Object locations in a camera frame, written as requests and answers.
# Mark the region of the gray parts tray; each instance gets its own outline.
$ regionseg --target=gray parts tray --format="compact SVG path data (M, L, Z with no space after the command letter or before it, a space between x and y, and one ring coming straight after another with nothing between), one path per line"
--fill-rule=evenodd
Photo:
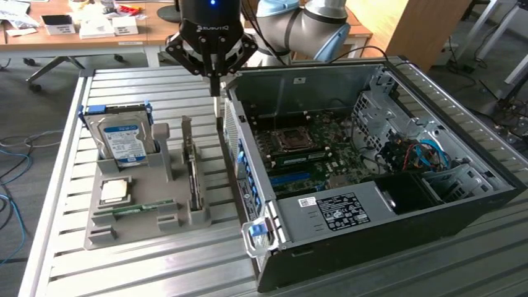
M107 163L97 161L92 189L92 201L84 248L88 250L131 243L171 233L205 228L211 225L207 203L200 212L189 210L189 171L183 163L181 150L169 152L172 176L167 178L161 154L148 155L148 166L136 166L121 171L101 172ZM100 205L101 186L111 180L128 181L127 198L121 202ZM160 203L157 207L140 210L141 205ZM129 213L113 213L117 209L131 209Z

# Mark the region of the aluminum workbench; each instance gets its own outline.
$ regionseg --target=aluminum workbench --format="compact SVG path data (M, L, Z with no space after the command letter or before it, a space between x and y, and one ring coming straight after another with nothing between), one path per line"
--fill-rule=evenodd
M412 66L404 68L415 75ZM437 92L429 80L413 77L413 81ZM447 94L437 93L456 109ZM259 294L216 134L217 106L208 94L208 85L181 67L101 70L79 79L19 296L508 297L528 292L528 196L523 195L457 236ZM156 122L169 124L169 146L181 142L181 116L192 117L213 224L84 251L97 153L77 120L79 106L145 100ZM460 118L465 111L457 112ZM467 116L465 123L479 123ZM483 141L491 137L485 129L473 132ZM504 145L497 142L495 149Z

